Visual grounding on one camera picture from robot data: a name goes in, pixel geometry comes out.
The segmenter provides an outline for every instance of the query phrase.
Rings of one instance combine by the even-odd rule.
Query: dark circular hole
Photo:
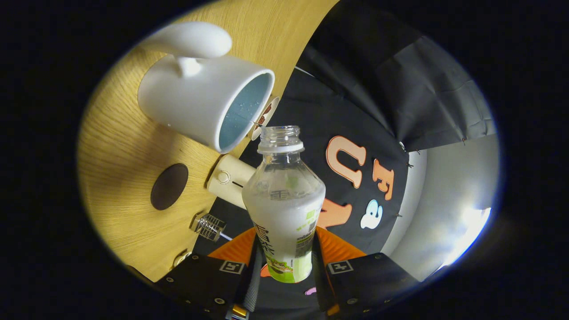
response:
[[[188,167],[176,163],[164,170],[152,187],[150,202],[157,210],[164,210],[173,205],[184,191],[188,182]]]

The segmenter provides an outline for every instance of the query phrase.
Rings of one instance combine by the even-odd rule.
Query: black cloth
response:
[[[369,1],[339,2],[298,66],[352,100],[407,150],[496,133],[488,102],[460,63]]]

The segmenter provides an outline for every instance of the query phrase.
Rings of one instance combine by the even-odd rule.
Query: white mug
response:
[[[222,154],[245,138],[273,90],[273,71],[226,55],[231,37],[206,22],[172,24],[141,45],[170,53],[141,81],[145,114]]]

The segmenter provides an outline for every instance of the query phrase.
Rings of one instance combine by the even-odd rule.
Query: orange panel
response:
[[[242,262],[249,266],[251,252],[253,251],[253,241],[255,241],[255,228],[251,228],[238,235],[230,242],[210,253],[208,257]]]

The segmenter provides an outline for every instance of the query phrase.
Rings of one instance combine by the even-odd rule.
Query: cartoon sticker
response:
[[[365,210],[364,216],[361,217],[360,227],[362,229],[375,229],[380,224],[383,212],[383,207],[381,207],[376,200],[371,200],[368,203],[368,207]]]

